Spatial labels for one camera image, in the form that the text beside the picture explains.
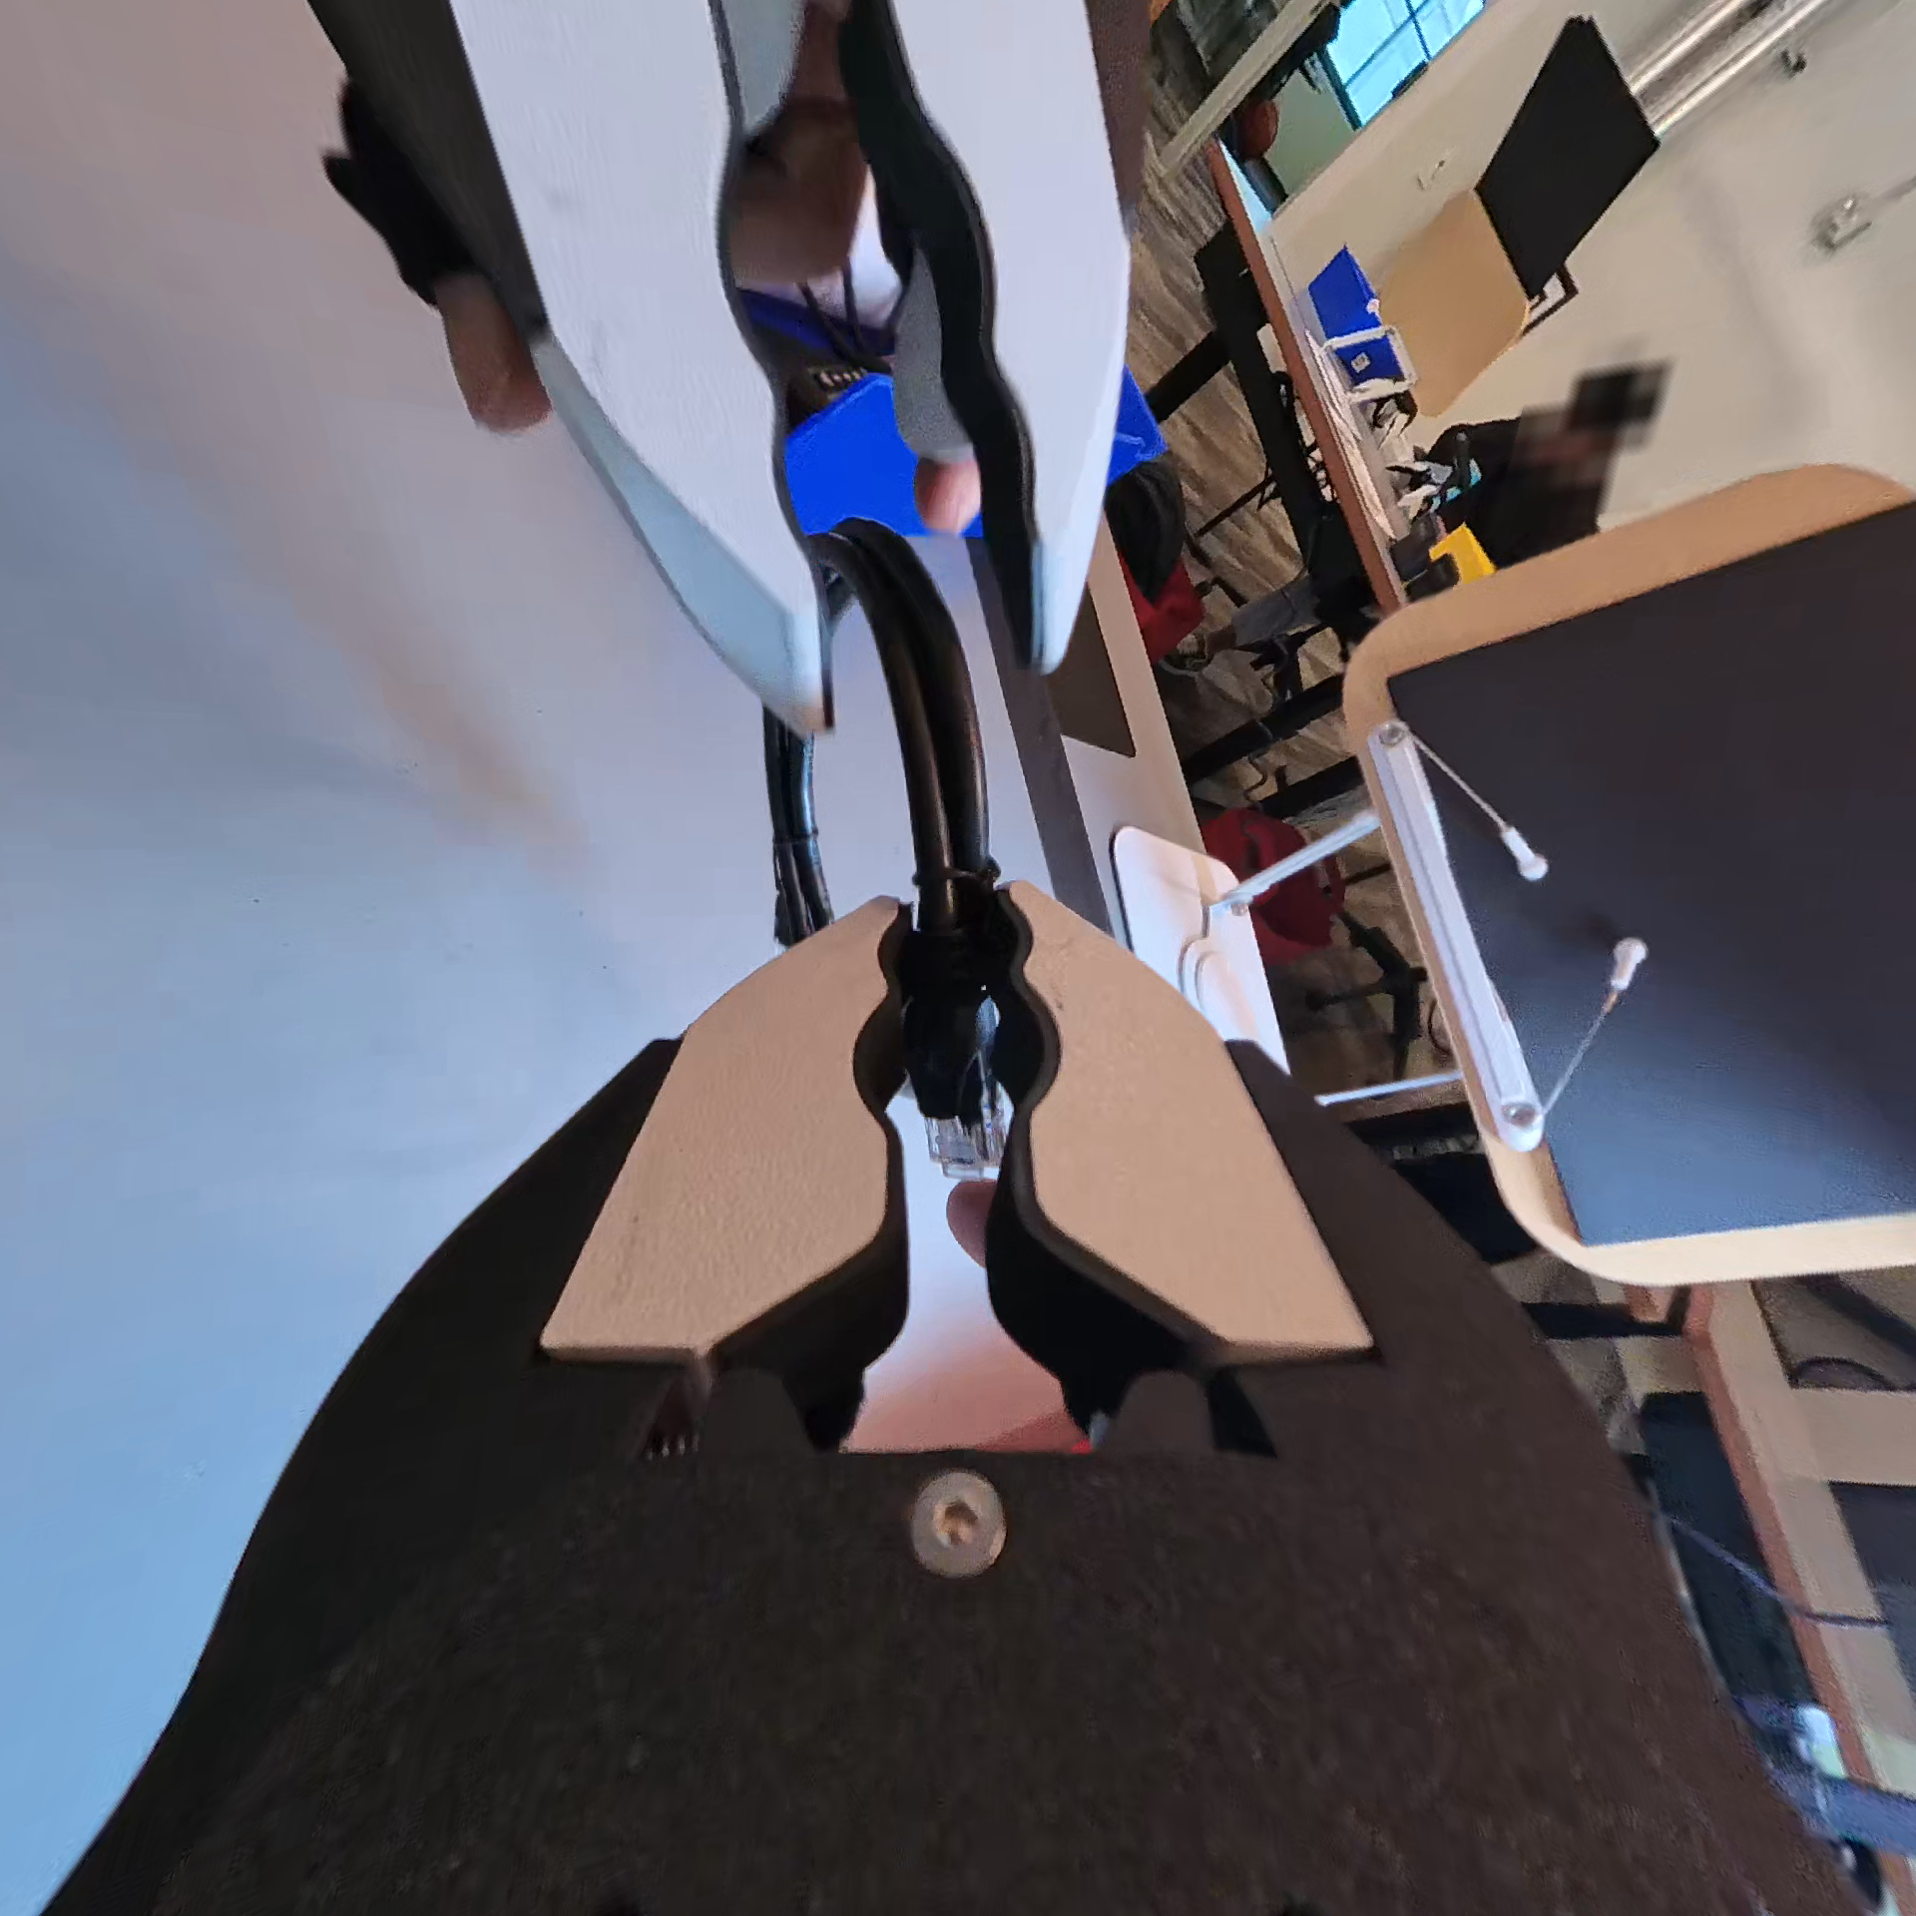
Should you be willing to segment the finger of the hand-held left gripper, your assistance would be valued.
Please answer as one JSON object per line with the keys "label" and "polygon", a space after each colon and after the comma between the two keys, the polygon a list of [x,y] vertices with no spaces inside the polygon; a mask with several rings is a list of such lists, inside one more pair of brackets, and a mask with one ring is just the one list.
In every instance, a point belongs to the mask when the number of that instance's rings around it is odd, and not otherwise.
{"label": "finger of the hand-held left gripper", "polygon": [[723,215],[791,84],[802,4],[454,3],[532,259],[533,366],[690,624],[762,707],[829,725],[824,599],[782,404]]}
{"label": "finger of the hand-held left gripper", "polygon": [[1056,668],[1109,483],[1129,234],[1076,3],[860,3],[836,55],[894,310],[894,411],[969,464],[974,526],[1026,668]]}

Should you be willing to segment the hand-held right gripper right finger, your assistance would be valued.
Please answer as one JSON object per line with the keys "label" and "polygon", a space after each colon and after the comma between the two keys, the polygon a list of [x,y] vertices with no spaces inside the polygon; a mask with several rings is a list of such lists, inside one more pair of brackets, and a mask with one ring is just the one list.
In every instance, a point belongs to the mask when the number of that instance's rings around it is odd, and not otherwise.
{"label": "hand-held right gripper right finger", "polygon": [[1174,985],[1018,881],[996,1075],[1012,1130],[988,1221],[999,1326],[1079,1427],[1150,1374],[1222,1374],[1372,1355],[1248,1067]]}

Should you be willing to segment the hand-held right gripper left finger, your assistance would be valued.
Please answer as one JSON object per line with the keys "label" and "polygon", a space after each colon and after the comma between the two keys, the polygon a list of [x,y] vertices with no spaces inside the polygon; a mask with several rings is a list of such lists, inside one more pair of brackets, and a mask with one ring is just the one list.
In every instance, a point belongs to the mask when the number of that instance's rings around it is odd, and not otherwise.
{"label": "hand-held right gripper left finger", "polygon": [[867,902],[685,1030],[540,1352],[844,1393],[897,1342],[908,1228],[890,963],[908,929],[899,899]]}

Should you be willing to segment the blue plastic bin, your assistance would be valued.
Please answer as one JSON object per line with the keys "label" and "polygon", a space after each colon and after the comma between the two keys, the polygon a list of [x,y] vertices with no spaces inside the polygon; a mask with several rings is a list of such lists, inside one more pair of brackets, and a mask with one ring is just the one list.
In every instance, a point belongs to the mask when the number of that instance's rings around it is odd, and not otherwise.
{"label": "blue plastic bin", "polygon": [[1308,307],[1323,334],[1328,362],[1337,366],[1352,392],[1408,392],[1415,381],[1408,348],[1381,319],[1381,302],[1371,275],[1343,247],[1308,280]]}
{"label": "blue plastic bin", "polygon": [[920,457],[902,441],[891,370],[873,343],[811,294],[746,291],[743,310],[782,378],[782,475],[801,532],[861,518],[929,535],[917,511]]}

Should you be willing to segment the wooden desk with black legs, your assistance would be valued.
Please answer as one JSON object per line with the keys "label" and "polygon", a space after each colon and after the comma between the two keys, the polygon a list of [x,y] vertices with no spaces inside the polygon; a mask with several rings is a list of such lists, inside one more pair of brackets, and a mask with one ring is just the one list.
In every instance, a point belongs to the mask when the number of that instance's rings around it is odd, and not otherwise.
{"label": "wooden desk with black legs", "polygon": [[1281,259],[1263,239],[1263,207],[1222,139],[1207,144],[1205,163],[1257,291],[1262,316],[1254,334],[1273,336],[1378,615],[1388,615],[1408,604],[1396,550],[1410,534],[1410,516],[1397,504],[1381,441],[1371,427],[1368,401],[1352,394],[1308,298],[1296,291]]}

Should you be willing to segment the red plastic basket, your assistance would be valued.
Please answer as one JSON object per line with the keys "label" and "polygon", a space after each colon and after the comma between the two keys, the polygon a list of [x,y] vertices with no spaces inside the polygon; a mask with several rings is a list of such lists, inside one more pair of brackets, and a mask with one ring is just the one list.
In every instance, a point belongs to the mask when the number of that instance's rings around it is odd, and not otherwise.
{"label": "red plastic basket", "polygon": [[[1304,849],[1296,823],[1273,818],[1257,806],[1216,809],[1201,818],[1199,832],[1207,852],[1224,863],[1236,879],[1249,879]],[[1294,968],[1315,952],[1328,952],[1345,892],[1340,864],[1324,860],[1254,899],[1248,919],[1262,960],[1267,968]]]}

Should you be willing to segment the black board with wooden back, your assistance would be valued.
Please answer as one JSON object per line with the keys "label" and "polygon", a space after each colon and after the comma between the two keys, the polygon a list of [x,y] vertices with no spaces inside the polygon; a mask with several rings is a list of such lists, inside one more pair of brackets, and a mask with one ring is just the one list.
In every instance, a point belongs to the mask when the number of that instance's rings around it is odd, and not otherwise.
{"label": "black board with wooden back", "polygon": [[1572,15],[1482,175],[1392,258],[1379,322],[1397,336],[1408,394],[1448,412],[1526,334],[1661,142],[1590,15]]}

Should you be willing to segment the black board on white stand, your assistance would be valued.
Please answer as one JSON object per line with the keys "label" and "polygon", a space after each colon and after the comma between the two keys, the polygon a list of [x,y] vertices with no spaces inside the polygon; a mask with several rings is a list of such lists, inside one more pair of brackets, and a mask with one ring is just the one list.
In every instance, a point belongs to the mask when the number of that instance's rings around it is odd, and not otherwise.
{"label": "black board on white stand", "polygon": [[1500,1205],[1621,1287],[1911,1266],[1911,491],[1774,469],[1388,613],[1338,709]]}

